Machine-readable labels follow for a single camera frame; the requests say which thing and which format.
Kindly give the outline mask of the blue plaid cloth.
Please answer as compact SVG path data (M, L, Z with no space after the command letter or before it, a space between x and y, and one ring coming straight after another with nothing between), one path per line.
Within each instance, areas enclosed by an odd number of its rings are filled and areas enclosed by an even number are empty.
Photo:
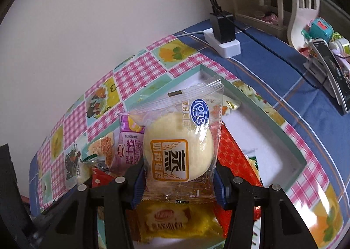
M121 101L96 122L83 118L87 98L100 86L96 82L62 116L56 129L63 130L63 143L79 137L100 137L117 124L117 112L131 107L141 96L152 97L176 77L208 67L228 82L241 86L257 105L279 123L306 158L306 167L292 182L289 195L299 205L320 200L316 188L332 189L332 209L340 209L349 224L349 116L336 99L304 68L306 58L281 40L241 24L236 36L241 54L222 58L205 41L201 31L210 26L202 21L168 35L104 75L114 79Z

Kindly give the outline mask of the orange red wafer packet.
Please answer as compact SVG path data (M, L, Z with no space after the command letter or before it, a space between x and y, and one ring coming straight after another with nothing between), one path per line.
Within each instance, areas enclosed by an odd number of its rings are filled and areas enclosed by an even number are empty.
M262 187L261 178L258 179L244 153L232 137L226 125L222 123L221 138L218 149L218 161L228 167L234 176L242 177L253 186ZM227 237L232 211L224 210L218 203L212 205L213 213L222 228L222 235Z

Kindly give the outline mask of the green white corn snack packet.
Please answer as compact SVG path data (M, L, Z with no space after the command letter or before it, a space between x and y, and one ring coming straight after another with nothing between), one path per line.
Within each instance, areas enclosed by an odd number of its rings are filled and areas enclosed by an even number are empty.
M248 153L244 153L244 156L246 157L246 159L248 160L250 166L252 167L256 177L258 179L260 179L260 174L259 174L259 167L258 167L258 163L257 163L257 158L253 155L250 156L250 154L253 153L254 154L254 150L248 152Z

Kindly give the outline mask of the pink checkered picture tablecloth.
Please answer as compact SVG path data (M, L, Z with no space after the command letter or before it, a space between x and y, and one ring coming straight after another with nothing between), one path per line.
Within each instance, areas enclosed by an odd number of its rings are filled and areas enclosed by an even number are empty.
M118 124L117 114L167 92L175 80L209 68L236 83L283 128L306 158L289 195L294 203L316 206L316 188L335 197L333 223L316 227L321 248L335 248L349 230L349 116L324 89L299 76L305 58L270 35L250 30L282 55L278 59L244 34L239 55L221 57L201 35L182 31L160 39L109 71L71 105L54 125L30 164L30 210L37 216L68 192L61 154L74 143L87 145Z

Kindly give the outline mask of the black power adapter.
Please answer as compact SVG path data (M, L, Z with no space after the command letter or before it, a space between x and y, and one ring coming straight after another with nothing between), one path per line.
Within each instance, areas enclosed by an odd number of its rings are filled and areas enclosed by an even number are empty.
M214 37L220 43L234 41L236 39L235 26L232 23L234 16L230 12L222 11L224 16L218 13L210 13L210 22L213 29Z

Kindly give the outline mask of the red cartoon snack packet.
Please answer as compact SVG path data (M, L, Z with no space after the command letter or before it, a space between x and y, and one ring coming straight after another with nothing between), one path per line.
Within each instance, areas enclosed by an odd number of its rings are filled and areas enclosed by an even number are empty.
M97 167L94 167L92 174L92 188L108 185L115 178L116 176L114 174L105 173Z

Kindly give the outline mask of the green edged clear cake packet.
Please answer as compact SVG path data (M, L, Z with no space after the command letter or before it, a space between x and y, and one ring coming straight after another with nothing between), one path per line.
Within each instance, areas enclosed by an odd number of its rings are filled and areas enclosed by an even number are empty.
M91 178L95 168L104 173L109 172L105 156L92 154L84 160L80 159L76 168L77 185L83 184Z

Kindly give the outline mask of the beige orange pastry packet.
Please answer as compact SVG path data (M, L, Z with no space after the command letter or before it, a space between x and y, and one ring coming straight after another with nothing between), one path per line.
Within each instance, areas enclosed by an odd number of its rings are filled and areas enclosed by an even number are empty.
M96 154L104 156L106 165L110 168L114 159L114 134L108 133L106 136L92 142L88 147L88 156Z

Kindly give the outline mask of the teal toy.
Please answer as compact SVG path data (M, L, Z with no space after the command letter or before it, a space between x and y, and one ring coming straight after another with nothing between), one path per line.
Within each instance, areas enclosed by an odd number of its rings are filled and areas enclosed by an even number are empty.
M323 39L329 43L333 37L333 27L321 17L312 19L309 25L301 31L307 41Z

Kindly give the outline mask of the pink swiss roll packet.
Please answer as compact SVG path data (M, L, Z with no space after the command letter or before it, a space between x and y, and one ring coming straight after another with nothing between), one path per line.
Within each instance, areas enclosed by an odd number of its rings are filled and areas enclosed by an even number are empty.
M123 175L142 158L145 127L139 126L127 113L121 114L119 120L121 126L113 132L116 141L109 169L114 174Z

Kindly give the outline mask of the yellow soft bread packet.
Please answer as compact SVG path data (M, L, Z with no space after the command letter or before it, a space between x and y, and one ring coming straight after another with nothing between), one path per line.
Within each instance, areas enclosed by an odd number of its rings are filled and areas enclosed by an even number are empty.
M222 236L210 204L142 201L136 208L141 242L154 238L190 239Z

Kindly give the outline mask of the clear steamed cake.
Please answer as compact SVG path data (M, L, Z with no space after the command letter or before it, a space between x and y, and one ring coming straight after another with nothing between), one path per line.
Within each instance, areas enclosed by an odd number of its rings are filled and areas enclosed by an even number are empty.
M152 102L128 115L145 127L144 200L207 203L221 138L224 86L212 78Z

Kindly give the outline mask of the teal rimmed white tray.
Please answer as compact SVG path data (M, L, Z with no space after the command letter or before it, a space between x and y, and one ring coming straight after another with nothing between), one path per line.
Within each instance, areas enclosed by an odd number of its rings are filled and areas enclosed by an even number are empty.
M260 248L316 246L279 185L253 185L218 160L223 94L222 81L214 78L128 112L144 129L143 156L124 176L94 190L103 201L108 248L133 247L125 211L145 193L190 205L205 202L204 194L194 194L201 189L232 211L226 248L250 248L255 207L262 210Z

